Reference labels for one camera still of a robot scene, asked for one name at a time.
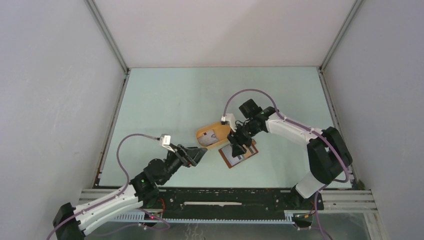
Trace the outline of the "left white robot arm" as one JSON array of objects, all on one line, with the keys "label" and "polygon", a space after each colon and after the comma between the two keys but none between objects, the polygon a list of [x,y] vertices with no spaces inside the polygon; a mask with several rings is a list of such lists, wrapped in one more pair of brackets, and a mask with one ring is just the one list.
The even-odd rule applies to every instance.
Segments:
[{"label": "left white robot arm", "polygon": [[163,186],[181,167],[195,167],[208,151],[205,147],[172,145],[164,159],[152,159],[141,173],[117,190],[88,203],[63,204],[47,236],[59,240],[83,240],[101,225],[128,211],[153,208]]}]

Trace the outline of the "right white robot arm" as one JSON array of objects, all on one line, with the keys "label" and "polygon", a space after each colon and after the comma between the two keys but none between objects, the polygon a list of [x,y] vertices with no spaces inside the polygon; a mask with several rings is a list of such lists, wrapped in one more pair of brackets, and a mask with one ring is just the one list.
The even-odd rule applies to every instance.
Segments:
[{"label": "right white robot arm", "polygon": [[340,174],[345,174],[345,181],[349,180],[348,167],[353,158],[336,128],[303,125],[283,115],[275,106],[259,107],[253,99],[244,102],[239,110],[245,117],[244,122],[238,122],[230,113],[221,117],[221,124],[230,126],[227,139],[233,157],[245,154],[253,137],[261,132],[285,137],[305,148],[309,172],[291,189],[290,201],[295,208],[308,206],[311,196],[337,181]]}]

